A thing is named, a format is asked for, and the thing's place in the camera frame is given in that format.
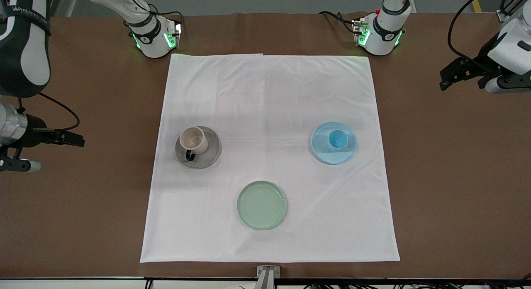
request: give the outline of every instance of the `light green plate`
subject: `light green plate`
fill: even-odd
[[[238,197],[238,215],[254,230],[271,230],[282,222],[288,203],[284,192],[267,181],[247,185]]]

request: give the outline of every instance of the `plate rim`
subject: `plate rim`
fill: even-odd
[[[285,207],[284,207],[284,211],[283,211],[284,213],[282,214],[282,219],[280,219],[280,221],[278,221],[278,223],[275,223],[275,224],[273,224],[273,225],[271,225],[271,226],[269,226],[269,227],[267,227],[267,228],[255,228],[255,227],[251,226],[249,223],[247,223],[247,222],[241,217],[241,213],[240,213],[240,207],[239,207],[239,205],[240,205],[240,202],[241,202],[242,194],[243,194],[247,189],[249,189],[250,186],[252,186],[252,185],[254,185],[254,184],[257,184],[257,183],[268,183],[268,184],[270,184],[270,185],[273,185],[273,188],[275,189],[275,191],[276,191],[277,193],[280,193],[280,196],[282,197],[282,199],[283,199],[283,201],[284,201],[284,205],[285,205]],[[286,194],[284,193],[284,191],[283,191],[283,190],[280,188],[280,186],[278,186],[277,184],[275,184],[275,183],[273,183],[273,182],[271,182],[271,181],[257,180],[257,181],[253,181],[253,182],[251,182],[251,183],[245,185],[245,187],[241,190],[241,192],[240,192],[239,195],[238,195],[238,200],[237,200],[237,202],[236,202],[236,211],[237,211],[237,213],[238,213],[238,217],[239,217],[240,221],[241,221],[242,223],[244,223],[245,226],[251,228],[252,230],[257,230],[257,231],[268,231],[268,230],[272,230],[272,229],[276,228],[278,225],[280,225],[280,224],[284,221],[284,219],[285,219],[285,217],[286,217],[286,213],[287,213],[287,211],[288,211],[288,200],[287,200],[287,198],[286,198]]]
[[[314,142],[314,139],[315,139],[315,136],[316,136],[316,132],[322,128],[324,125],[333,125],[333,124],[338,124],[340,125],[344,130],[347,131],[347,134],[352,134],[354,140],[356,141],[356,147],[355,149],[351,152],[352,153],[352,156],[350,156],[349,158],[347,158],[345,161],[343,162],[327,162],[326,160],[322,159],[318,154],[317,152],[315,151],[315,147],[313,146],[313,142]],[[341,122],[338,122],[338,121],[328,121],[328,122],[324,122],[322,124],[320,124],[319,126],[317,126],[317,128],[315,128],[315,130],[313,130],[313,133],[312,133],[312,140],[311,140],[311,147],[312,147],[312,152],[313,152],[313,155],[315,155],[319,160],[321,160],[322,162],[325,162],[326,164],[346,164],[347,162],[349,162],[353,157],[354,155],[356,154],[356,152],[358,151],[358,138],[356,136],[356,133],[354,132],[354,130],[352,130],[352,128],[350,128],[347,124],[345,123],[341,123]]]

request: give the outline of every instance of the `brown table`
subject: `brown table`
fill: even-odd
[[[402,260],[285,264],[284,277],[531,272],[531,96],[495,96],[475,81],[439,90],[438,72],[455,58],[452,16],[414,14],[392,54],[370,56]],[[40,172],[0,175],[0,276],[256,275],[253,263],[139,264],[169,56],[142,56],[118,18],[52,26],[45,93],[78,113],[87,143],[27,149]],[[494,14],[463,15],[455,46],[472,55],[498,28]],[[283,14],[186,18],[174,52],[366,56],[334,19]],[[48,126],[72,123],[39,96],[24,106]]]

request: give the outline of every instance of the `black cup handle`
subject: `black cup handle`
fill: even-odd
[[[192,154],[191,150],[186,150],[186,160],[189,162],[193,161],[195,158],[195,154]]]

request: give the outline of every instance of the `green led light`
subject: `green led light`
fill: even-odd
[[[400,36],[402,36],[402,31],[400,31],[400,34],[398,34],[397,41],[395,42],[395,46],[398,45],[398,41],[400,41]]]
[[[138,47],[138,49],[141,49],[140,44],[138,44],[138,40],[136,39],[136,36],[134,34],[133,34],[133,39],[136,42],[136,46]]]
[[[171,35],[168,36],[167,34],[164,34],[164,37],[165,37],[165,39],[166,39],[166,41],[167,41],[167,43],[168,43],[168,46],[169,46],[170,48],[175,47],[175,41],[173,41],[173,40],[170,41],[170,39],[171,39]]]
[[[369,35],[370,35],[370,30],[366,29],[362,37],[360,37],[360,45],[365,46]]]

